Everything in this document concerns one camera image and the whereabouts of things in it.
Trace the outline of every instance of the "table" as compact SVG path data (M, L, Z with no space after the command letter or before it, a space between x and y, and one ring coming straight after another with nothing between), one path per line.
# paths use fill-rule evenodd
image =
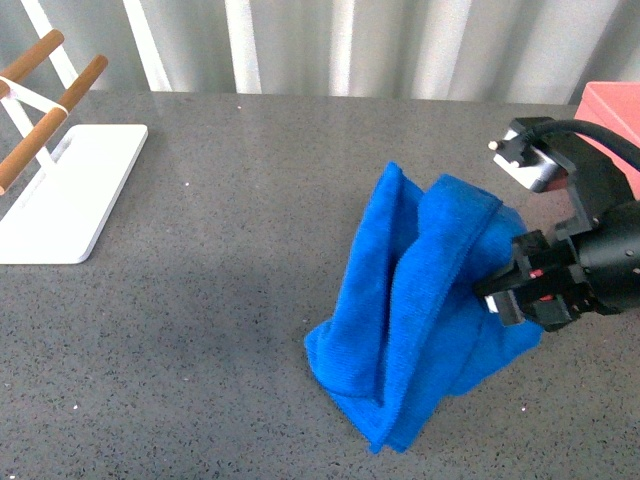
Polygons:
M149 138L84 264L0 267L0 476L632 478L638 312L546 334L445 399L403 455L367 451L303 347L388 160L424 188L458 176L547 228L570 212L563 192L530 194L486 144L512 117L574 113L91 92L71 124L144 123ZM18 137L0 125L4 155Z

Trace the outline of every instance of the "white stand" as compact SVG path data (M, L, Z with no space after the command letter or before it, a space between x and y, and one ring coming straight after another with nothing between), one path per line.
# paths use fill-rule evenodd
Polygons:
M36 108L46 99L10 86L2 104L26 136L33 126L16 98ZM145 125L77 125L51 156L40 150L40 170L0 221L0 264L86 260L146 138Z

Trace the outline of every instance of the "blue towel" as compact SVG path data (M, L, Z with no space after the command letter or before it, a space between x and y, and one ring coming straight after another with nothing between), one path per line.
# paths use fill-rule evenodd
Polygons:
M311 370L379 452L403 452L445 395L462 395L535 347L474 296L504 266L518 214L449 175L422 192L390 163L356 233L331 319L305 339Z

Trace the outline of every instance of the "wooden dowel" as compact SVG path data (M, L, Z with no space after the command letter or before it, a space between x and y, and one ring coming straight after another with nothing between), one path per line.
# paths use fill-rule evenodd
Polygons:
M87 68L78 76L76 81L62 94L58 103L70 112L89 91L89 88L91 88L91 85L98 79L100 74L104 72L108 63L107 57L104 55L96 55L96 57L91 60L91 63L87 65Z
M70 112L87 93L98 76L104 71L107 63L106 57L102 55L96 56L69 89L60 97L58 104ZM53 108L42 117L38 124L33 127L29 135L0 163L0 195L4 195L15 179L18 178L20 172L24 170L40 149L45 146L66 118L67 113L64 110L57 107Z
M0 72L0 76L12 82L19 83L29 75L34 68L44 62L51 53L62 45L64 35L59 30L51 30L33 47L24 52L20 58ZM0 81L0 98L9 93L9 86Z
M56 133L67 118L64 110L52 109L40 119L38 124L16 148L0 163L0 195L4 195L20 172L36 156L40 149Z

